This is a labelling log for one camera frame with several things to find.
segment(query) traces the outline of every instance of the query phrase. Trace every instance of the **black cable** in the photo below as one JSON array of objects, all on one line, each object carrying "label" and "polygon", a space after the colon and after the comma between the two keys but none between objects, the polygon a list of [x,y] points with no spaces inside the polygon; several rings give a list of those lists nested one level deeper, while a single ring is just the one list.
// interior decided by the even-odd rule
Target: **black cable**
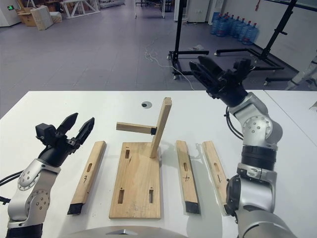
[{"label": "black cable", "polygon": [[18,177],[20,177],[20,175],[16,175],[16,176],[14,176],[14,177],[12,177],[12,178],[0,183],[0,186],[5,185],[6,183],[8,183],[8,182],[10,182],[10,181],[12,181],[14,179],[17,179]]},{"label": "black cable", "polygon": [[11,199],[0,196],[0,202],[2,202],[3,205],[5,205],[6,203],[9,203],[10,201]]},{"label": "black cable", "polygon": [[13,177],[13,176],[20,175],[22,172],[23,172],[23,170],[21,170],[21,171],[19,171],[19,172],[17,172],[17,173],[11,174],[11,175],[9,175],[9,176],[7,176],[7,177],[1,179],[1,180],[0,180],[0,183],[2,183],[3,181],[5,181],[5,180],[7,180],[7,179],[9,179],[9,178],[11,178],[11,177]]},{"label": "black cable", "polygon": [[232,127],[232,129],[238,134],[240,135],[241,137],[243,137],[243,134],[241,132],[239,132],[236,128],[234,128],[232,122],[231,122],[231,119],[230,119],[230,113],[229,113],[229,107],[226,108],[226,117],[228,118],[228,121],[229,121],[229,124],[230,126]]},{"label": "black cable", "polygon": [[227,125],[229,127],[229,129],[231,130],[231,132],[238,137],[240,140],[243,140],[243,134],[240,133],[236,128],[234,128],[231,120],[230,120],[230,114],[228,111],[229,107],[226,108],[226,114],[224,115],[226,117],[226,121],[227,121]]}]

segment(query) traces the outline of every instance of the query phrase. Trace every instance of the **wooden furniture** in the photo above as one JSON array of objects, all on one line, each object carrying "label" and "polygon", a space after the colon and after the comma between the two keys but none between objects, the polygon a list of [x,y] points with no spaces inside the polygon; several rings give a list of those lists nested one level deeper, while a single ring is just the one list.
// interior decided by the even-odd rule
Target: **wooden furniture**
[{"label": "wooden furniture", "polygon": [[[69,3],[75,4],[71,13],[68,10]],[[79,17],[79,16],[87,16],[87,15],[99,13],[100,11],[98,10],[97,0],[93,0],[93,3],[94,3],[93,6],[91,6],[86,0],[64,0],[61,2],[61,4],[63,5],[63,9],[65,10],[65,12],[67,14],[68,19]],[[86,12],[86,10],[84,8],[84,4],[87,7],[89,7],[89,9],[90,9],[89,12]],[[80,9],[81,13],[76,14],[76,10],[79,10],[79,9]]]},{"label": "wooden furniture", "polygon": [[117,130],[154,134],[151,142],[124,142],[109,218],[160,218],[158,147],[172,106],[164,98],[157,126],[117,123]]},{"label": "wooden furniture", "polygon": [[216,195],[222,206],[226,205],[227,178],[223,171],[216,149],[212,141],[203,142],[203,150],[208,161]]},{"label": "wooden furniture", "polygon": [[195,179],[186,142],[177,140],[176,150],[186,212],[200,214]]},{"label": "wooden furniture", "polygon": [[71,200],[68,215],[81,213],[81,209],[87,201],[91,186],[97,175],[101,160],[104,157],[105,149],[106,143],[104,141],[95,142]]}]

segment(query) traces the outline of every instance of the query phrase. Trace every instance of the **water bottle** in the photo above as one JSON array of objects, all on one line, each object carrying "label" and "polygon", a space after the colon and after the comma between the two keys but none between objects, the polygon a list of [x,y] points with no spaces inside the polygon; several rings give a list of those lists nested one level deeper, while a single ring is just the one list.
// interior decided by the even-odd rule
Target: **water bottle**
[{"label": "water bottle", "polygon": [[228,24],[229,24],[228,16],[226,16],[224,19],[222,19],[218,23],[218,29],[217,29],[216,36],[220,36],[220,37],[226,36]]},{"label": "water bottle", "polygon": [[241,31],[240,31],[240,34],[239,34],[239,37],[238,37],[238,41],[242,41],[242,38],[245,36],[245,34],[247,33],[248,29],[251,28],[250,26],[251,24],[251,21],[248,21],[248,24],[247,25],[244,25],[242,28],[241,28]]},{"label": "water bottle", "polygon": [[227,29],[227,35],[230,33],[232,24],[233,24],[233,22],[235,21],[235,20],[233,19],[233,16],[234,16],[234,15],[231,15],[231,18],[229,18],[229,24],[228,24],[228,29]]},{"label": "water bottle", "polygon": [[233,36],[237,24],[240,23],[239,18],[240,18],[240,17],[238,16],[237,19],[232,22],[232,25],[231,25],[231,28],[230,28],[230,32],[229,32],[229,35],[230,35],[230,36]]},{"label": "water bottle", "polygon": [[241,32],[242,27],[245,25],[244,18],[242,18],[242,21],[236,25],[236,28],[234,30],[233,38],[238,38]]},{"label": "water bottle", "polygon": [[215,35],[217,33],[218,24],[220,22],[220,19],[221,19],[221,14],[219,14],[218,17],[213,20],[210,34]]},{"label": "water bottle", "polygon": [[242,39],[242,44],[244,45],[252,45],[254,40],[256,39],[259,29],[256,27],[256,23],[253,24],[253,27],[249,28],[246,35]]}]

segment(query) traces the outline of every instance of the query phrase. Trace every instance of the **black tip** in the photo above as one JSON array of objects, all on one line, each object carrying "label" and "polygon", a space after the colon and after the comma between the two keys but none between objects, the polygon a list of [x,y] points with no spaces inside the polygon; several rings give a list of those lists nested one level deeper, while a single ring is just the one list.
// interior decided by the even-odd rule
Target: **black tip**
[{"label": "black tip", "polygon": [[75,203],[75,204],[71,204],[69,206],[69,209],[68,209],[68,215],[71,215],[71,214],[80,214],[81,213],[81,208],[83,207],[83,203]]},{"label": "black tip", "polygon": [[200,214],[199,205],[197,202],[185,201],[186,212]]}]

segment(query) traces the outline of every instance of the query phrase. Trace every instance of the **mortise hole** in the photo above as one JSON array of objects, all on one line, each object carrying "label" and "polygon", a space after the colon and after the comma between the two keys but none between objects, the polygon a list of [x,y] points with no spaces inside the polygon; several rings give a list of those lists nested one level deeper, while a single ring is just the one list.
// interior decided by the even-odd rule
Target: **mortise hole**
[{"label": "mortise hole", "polygon": [[124,189],[121,189],[119,192],[118,204],[123,203],[123,197],[124,197]]},{"label": "mortise hole", "polygon": [[217,172],[220,172],[220,170],[219,170],[219,167],[218,167],[218,164],[217,164],[217,163],[214,163],[214,164],[213,164],[213,166],[214,166],[214,168],[216,169],[216,171],[217,171]]},{"label": "mortise hole", "polygon": [[187,164],[184,163],[184,170],[187,171]]},{"label": "mortise hole", "polygon": [[88,165],[87,172],[90,171],[92,165],[93,165],[92,163],[90,163],[90,164]]},{"label": "mortise hole", "polygon": [[153,189],[149,190],[149,203],[153,203]]},{"label": "mortise hole", "polygon": [[130,150],[126,150],[125,151],[125,158],[129,159],[129,156],[130,156]]}]

